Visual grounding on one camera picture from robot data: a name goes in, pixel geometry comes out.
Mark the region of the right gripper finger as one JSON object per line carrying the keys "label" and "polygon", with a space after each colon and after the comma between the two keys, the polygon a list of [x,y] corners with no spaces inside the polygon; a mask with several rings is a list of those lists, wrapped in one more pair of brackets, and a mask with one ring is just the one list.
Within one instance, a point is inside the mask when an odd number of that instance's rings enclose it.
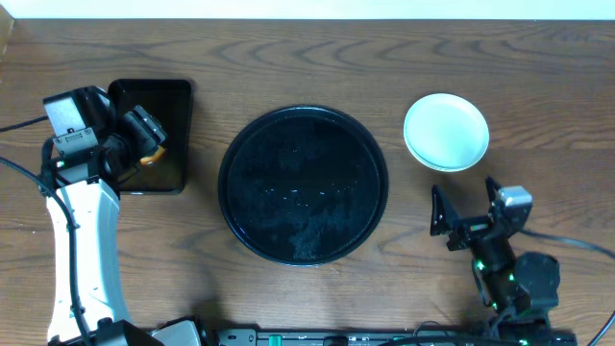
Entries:
{"label": "right gripper finger", "polygon": [[448,235],[457,228],[459,216],[439,185],[431,188],[430,235]]}
{"label": "right gripper finger", "polygon": [[500,199],[500,189],[501,185],[497,183],[492,177],[487,176],[485,178],[485,187],[489,199],[489,203],[491,205],[491,210],[500,210],[502,208],[502,200]]}

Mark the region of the green and orange sponge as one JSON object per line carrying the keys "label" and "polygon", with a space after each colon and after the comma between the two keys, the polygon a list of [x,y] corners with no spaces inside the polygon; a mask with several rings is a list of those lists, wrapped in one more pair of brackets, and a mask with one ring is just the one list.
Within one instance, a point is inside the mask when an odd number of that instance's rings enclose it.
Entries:
{"label": "green and orange sponge", "polygon": [[159,161],[164,156],[165,152],[166,150],[164,147],[158,146],[153,154],[141,158],[139,162],[143,166],[151,166]]}

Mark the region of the yellow plate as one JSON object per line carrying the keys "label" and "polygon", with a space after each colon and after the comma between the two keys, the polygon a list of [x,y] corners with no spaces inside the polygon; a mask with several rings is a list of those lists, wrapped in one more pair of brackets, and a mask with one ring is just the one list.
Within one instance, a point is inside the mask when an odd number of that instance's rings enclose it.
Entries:
{"label": "yellow plate", "polygon": [[440,167],[440,166],[427,166],[427,168],[434,170],[434,171],[438,171],[438,172],[445,172],[445,173],[456,173],[456,172],[461,172],[464,170],[467,170],[470,167]]}

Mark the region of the light blue plate top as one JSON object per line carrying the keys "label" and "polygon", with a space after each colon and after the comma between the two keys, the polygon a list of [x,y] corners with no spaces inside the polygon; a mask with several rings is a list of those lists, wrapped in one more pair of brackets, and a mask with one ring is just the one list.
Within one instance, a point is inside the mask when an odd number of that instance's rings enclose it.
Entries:
{"label": "light blue plate top", "polygon": [[488,137],[466,133],[405,134],[410,154],[425,166],[472,167],[488,148]]}

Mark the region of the light blue plate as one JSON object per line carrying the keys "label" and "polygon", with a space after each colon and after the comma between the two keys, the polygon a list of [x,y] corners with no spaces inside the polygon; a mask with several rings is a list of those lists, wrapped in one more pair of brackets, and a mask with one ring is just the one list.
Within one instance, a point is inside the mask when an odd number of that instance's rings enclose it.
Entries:
{"label": "light blue plate", "polygon": [[450,93],[434,93],[418,99],[408,109],[403,125],[405,134],[444,132],[488,137],[487,121],[481,111],[466,99]]}
{"label": "light blue plate", "polygon": [[425,166],[472,167],[488,148],[488,137],[466,133],[405,134],[410,154]]}

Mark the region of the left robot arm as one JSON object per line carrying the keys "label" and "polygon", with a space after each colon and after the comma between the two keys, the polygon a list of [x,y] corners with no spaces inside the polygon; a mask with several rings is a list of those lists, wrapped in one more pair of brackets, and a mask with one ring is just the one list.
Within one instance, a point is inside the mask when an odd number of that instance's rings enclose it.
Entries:
{"label": "left robot arm", "polygon": [[199,345],[191,318],[151,332],[130,321],[119,275],[116,226],[120,178],[154,156],[167,134],[141,106],[103,109],[96,120],[76,107],[50,106],[55,137],[44,147],[41,188],[55,238],[51,345]]}

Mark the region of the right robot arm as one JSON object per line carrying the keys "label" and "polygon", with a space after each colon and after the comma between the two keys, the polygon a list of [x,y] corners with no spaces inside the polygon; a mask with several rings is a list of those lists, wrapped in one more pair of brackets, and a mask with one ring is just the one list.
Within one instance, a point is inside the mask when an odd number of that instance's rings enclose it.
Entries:
{"label": "right robot arm", "polygon": [[468,249],[472,271],[485,306],[496,312],[487,323],[494,338],[541,342],[551,338],[549,311],[558,305],[560,268],[557,259],[538,252],[516,256],[509,239],[521,232],[533,207],[522,186],[502,186],[485,179],[487,214],[463,218],[442,188],[431,188],[430,234],[445,235],[449,251]]}

